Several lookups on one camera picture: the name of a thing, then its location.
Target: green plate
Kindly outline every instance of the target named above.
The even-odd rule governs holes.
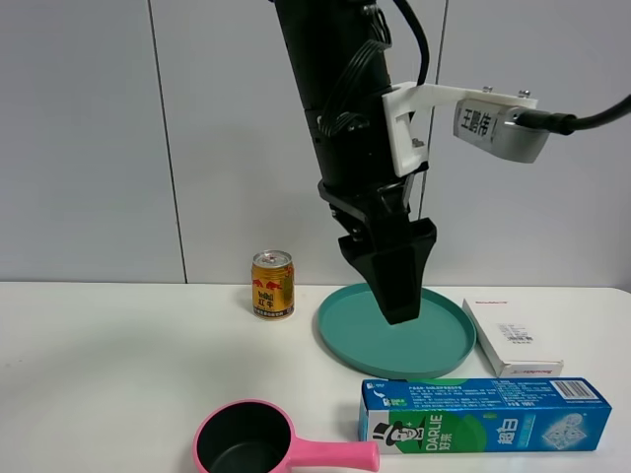
[[[438,377],[456,369],[475,345],[475,326],[449,299],[423,289],[418,318],[389,325],[367,284],[340,289],[317,316],[328,348],[343,362],[387,379]]]

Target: toothpaste box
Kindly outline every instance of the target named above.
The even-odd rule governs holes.
[[[594,450],[610,412],[579,377],[367,379],[359,436],[382,454]]]

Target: white bracket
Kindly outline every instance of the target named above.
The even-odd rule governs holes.
[[[525,108],[536,108],[537,104],[536,99],[435,84],[417,86],[413,82],[405,82],[393,88],[392,92],[383,95],[383,99],[392,163],[394,172],[399,177],[416,171],[427,161],[427,146],[413,140],[410,133],[409,114],[412,111],[429,111],[434,106],[456,104],[464,99]]]

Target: can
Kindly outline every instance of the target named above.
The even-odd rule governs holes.
[[[294,263],[289,253],[261,251],[252,261],[254,315],[281,320],[294,312]]]

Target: tabletop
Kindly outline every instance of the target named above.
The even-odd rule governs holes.
[[[0,471],[194,473],[199,423],[242,398],[281,406],[301,437],[355,440],[369,376],[339,363],[315,325],[319,304],[336,289],[299,286],[295,314],[268,322],[252,315],[249,286],[0,283]],[[382,472],[629,468],[631,295],[431,289],[457,304],[520,301],[554,332],[563,374],[587,378],[613,411],[595,452],[387,455]],[[448,377],[492,375],[476,347]]]

